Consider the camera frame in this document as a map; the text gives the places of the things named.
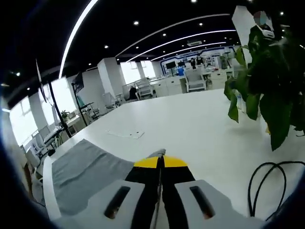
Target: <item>black cable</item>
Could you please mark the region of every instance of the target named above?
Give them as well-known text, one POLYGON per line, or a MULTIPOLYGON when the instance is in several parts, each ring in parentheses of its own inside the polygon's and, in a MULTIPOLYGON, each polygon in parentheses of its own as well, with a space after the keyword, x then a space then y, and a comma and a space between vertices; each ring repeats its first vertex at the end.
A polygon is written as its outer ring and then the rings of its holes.
POLYGON ((248 205, 249 205, 249 212, 250 212, 250 216, 251 217, 255 217, 255 210, 256 210, 256 203, 257 203, 257 198, 258 198, 258 194, 259 194, 259 191, 264 183, 264 181, 266 180, 266 178, 268 177, 268 175, 275 169, 275 168, 278 168, 283 176, 284 176, 284 189, 283 189, 283 194, 282 194, 282 197, 281 197, 281 200, 280 200, 280 203, 276 209, 276 211, 274 213, 272 213, 267 219, 269 220, 272 216, 274 215, 277 215, 277 213, 280 211, 281 207, 284 205, 282 204, 283 202, 283 199, 284 199, 284 196, 285 196, 285 192, 286 192, 286 186, 287 186, 287 179, 286 179, 286 174, 285 174, 285 171, 283 170, 283 168, 281 167, 281 165, 285 165, 285 164, 302 164, 303 166, 305 166, 305 163, 302 162, 302 161, 283 161, 283 162, 280 162, 280 163, 274 163, 274 162, 265 162, 263 164, 261 164, 259 167, 256 168, 256 170, 253 172, 252 176, 251 176, 251 179, 250 179, 250 183, 249 183, 249 187, 248 187, 248 205), (258 190, 256 191, 256 195, 255 195, 255 199, 254 199, 254 202, 253 202, 253 207, 252 207, 252 203, 251 203, 251 195, 250 195, 250 192, 251 192, 251 185, 252 185, 252 181, 253 181, 253 178, 254 176, 256 175, 257 171, 263 167, 263 166, 266 166, 266 165, 272 165, 271 169, 269 169, 269 171, 266 173, 266 175, 264 176, 264 178, 262 179, 259 187, 258 187, 258 190))

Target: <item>white wall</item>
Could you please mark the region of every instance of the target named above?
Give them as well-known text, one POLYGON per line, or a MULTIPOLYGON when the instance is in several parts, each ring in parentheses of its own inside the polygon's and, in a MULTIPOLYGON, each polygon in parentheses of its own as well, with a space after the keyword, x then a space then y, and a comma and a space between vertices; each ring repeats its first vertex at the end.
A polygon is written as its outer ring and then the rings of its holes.
MULTIPOLYGON (((72 76, 67 78, 69 88, 72 94, 73 101, 75 106, 77 107, 77 103, 74 97, 73 88, 72 88, 72 81, 76 76, 72 76)), ((102 95, 105 94, 105 90, 102 84, 102 80, 99 74, 98 69, 94 69, 91 71, 83 72, 82 79, 84 81, 84 88, 79 92, 79 96, 83 100, 85 104, 92 103, 94 109, 99 108, 100 113, 106 112, 105 104, 102 100, 102 95)))

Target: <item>ceiling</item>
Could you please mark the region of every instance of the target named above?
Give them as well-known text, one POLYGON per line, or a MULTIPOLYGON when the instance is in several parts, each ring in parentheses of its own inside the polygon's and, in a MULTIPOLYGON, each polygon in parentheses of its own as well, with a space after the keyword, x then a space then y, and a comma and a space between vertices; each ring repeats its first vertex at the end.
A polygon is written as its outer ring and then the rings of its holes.
MULTIPOLYGON (((60 65, 69 35, 89 2, 89 0, 27 0, 18 3, 15 0, 9 1, 11 6, 8 7, 8 13, 12 16, 12 20, 4 27, 6 33, 3 80, 10 87, 4 90, 5 95, 12 94, 16 88, 24 85, 23 89, 15 93, 17 98, 15 101, 17 101, 18 98, 24 97, 24 94, 36 90, 38 86, 36 58, 41 73, 60 65)), ((290 5, 285 5, 281 0, 270 0, 268 3, 263 0, 198 0, 197 3, 191 3, 191 0, 99 0, 83 21, 72 42, 66 60, 69 66, 65 68, 63 75, 69 76, 94 67, 103 58, 116 56, 145 36, 184 20, 205 15, 230 14, 193 20, 166 29, 124 51, 117 57, 119 62, 127 61, 148 49, 185 36, 216 30, 234 30, 231 17, 236 5, 247 6, 251 13, 265 10, 272 16, 274 24, 290 25, 294 22, 294 14, 289 10, 290 5), (284 16, 279 16, 281 10, 285 11, 284 16), (139 25, 135 26, 134 21, 139 21, 139 25)), ((239 42, 236 32, 201 35, 155 49, 136 58, 135 61, 147 60, 147 58, 151 60, 183 49, 182 45, 187 48, 186 43, 189 40, 201 40, 203 43, 227 42, 227 45, 239 42)), ((56 78, 58 71, 51 76, 56 78)))

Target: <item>white cabinet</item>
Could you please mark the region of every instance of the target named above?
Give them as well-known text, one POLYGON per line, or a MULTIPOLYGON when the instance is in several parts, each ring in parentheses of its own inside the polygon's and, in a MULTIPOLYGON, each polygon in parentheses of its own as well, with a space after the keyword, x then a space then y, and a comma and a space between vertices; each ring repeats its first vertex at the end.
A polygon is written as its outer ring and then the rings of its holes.
POLYGON ((168 77, 151 83, 157 97, 186 93, 185 78, 168 77))
POLYGON ((164 80, 159 81, 158 83, 154 84, 153 86, 156 91, 157 97, 168 96, 168 89, 166 86, 166 82, 164 80))
POLYGON ((182 94, 180 78, 171 77, 166 79, 168 95, 182 94))

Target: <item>gray chair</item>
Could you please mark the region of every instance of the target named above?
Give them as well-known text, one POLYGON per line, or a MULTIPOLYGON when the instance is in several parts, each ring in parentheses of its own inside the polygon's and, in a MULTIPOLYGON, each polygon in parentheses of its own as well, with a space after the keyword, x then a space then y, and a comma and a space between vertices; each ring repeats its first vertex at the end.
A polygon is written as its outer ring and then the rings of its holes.
POLYGON ((201 75, 201 71, 197 69, 186 70, 185 78, 187 92, 195 90, 205 90, 205 81, 203 79, 203 76, 201 75))

